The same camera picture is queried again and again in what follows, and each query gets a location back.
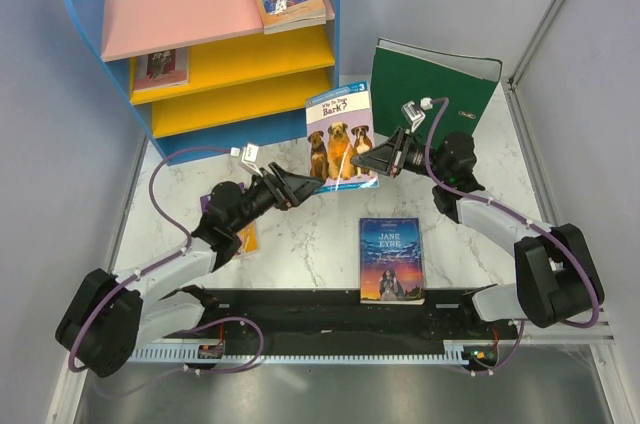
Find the dogs Bark picture book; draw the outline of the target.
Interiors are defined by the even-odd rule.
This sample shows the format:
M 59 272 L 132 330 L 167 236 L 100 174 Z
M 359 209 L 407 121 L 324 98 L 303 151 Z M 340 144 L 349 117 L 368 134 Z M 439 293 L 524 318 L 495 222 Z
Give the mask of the dogs Bark picture book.
M 305 114 L 310 175 L 324 181 L 318 194 L 379 186 L 375 172 L 352 162 L 375 146 L 366 81 L 308 99 Z

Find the Roald Dahl Charlie book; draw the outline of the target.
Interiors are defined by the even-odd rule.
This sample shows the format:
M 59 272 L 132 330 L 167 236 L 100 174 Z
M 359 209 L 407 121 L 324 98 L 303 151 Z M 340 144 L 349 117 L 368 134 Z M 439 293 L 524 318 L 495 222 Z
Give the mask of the Roald Dahl Charlie book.
M 238 191 L 230 191 L 230 187 L 227 186 L 221 192 L 211 191 L 209 194 L 202 195 L 199 198 L 201 211 L 202 212 L 206 211 L 207 206 L 211 202 L 211 200 L 214 200 L 214 203 L 216 205 L 220 205 L 223 208 L 227 208 L 228 204 L 226 203 L 226 200 L 229 197 L 231 198 L 238 197 L 246 189 L 244 182 L 235 183 L 235 186 L 238 188 Z M 237 236 L 241 241 L 241 246 L 236 251 L 235 257 L 241 257 L 244 255 L 256 252 L 258 250 L 259 248 L 258 232 L 257 232 L 257 223 L 255 221 L 251 222 L 242 230 L 240 230 L 237 233 Z

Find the Jane Eyre blue book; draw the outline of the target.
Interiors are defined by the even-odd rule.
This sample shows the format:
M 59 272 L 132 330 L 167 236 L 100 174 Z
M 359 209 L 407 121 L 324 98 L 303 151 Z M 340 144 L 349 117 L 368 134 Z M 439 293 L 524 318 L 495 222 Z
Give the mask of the Jane Eyre blue book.
M 360 302 L 422 305 L 423 253 L 417 218 L 361 218 Z

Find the red 13-Storey Treehouse book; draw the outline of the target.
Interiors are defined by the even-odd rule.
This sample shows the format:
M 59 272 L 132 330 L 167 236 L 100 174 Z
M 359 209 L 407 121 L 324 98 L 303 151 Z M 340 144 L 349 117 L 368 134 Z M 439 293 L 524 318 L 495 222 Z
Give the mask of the red 13-Storey Treehouse book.
M 270 25 L 266 25 L 263 28 L 263 33 L 265 35 L 271 35 L 276 33 L 302 29 L 302 28 L 325 25 L 327 22 L 331 22 L 334 19 L 335 19 L 334 13 L 328 13 L 325 16 L 313 16 L 309 18 L 296 19 L 296 20 L 284 20 L 280 16 L 278 16 L 277 20 L 274 23 Z

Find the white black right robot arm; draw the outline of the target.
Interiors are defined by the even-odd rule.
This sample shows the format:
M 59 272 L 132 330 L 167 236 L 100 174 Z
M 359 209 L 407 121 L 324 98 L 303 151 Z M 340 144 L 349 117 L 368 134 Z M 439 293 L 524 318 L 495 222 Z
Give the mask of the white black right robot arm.
M 527 320 L 539 328 L 556 323 L 588 328 L 599 318 L 604 290 L 582 231 L 522 216 L 495 199 L 473 174 L 471 135 L 449 133 L 438 147 L 397 129 L 382 144 L 355 155 L 355 166 L 395 177 L 406 170 L 432 179 L 434 203 L 451 221 L 473 229 L 514 260 L 515 280 L 471 291 L 458 325 L 477 338 L 494 321 Z

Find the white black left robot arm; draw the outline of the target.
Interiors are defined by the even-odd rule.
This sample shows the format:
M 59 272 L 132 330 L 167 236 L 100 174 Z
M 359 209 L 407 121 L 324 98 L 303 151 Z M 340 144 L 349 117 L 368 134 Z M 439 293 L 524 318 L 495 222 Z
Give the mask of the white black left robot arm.
M 241 247 L 240 231 L 256 219 L 270 209 L 300 206 L 323 183 L 276 163 L 259 169 L 246 188 L 220 182 L 183 245 L 121 274 L 103 269 L 88 273 L 55 332 L 69 353 L 69 370 L 89 370 L 104 378 L 119 370 L 135 349 L 156 339 L 184 331 L 211 336 L 219 326 L 218 311 L 183 291 L 183 285 L 226 265 Z

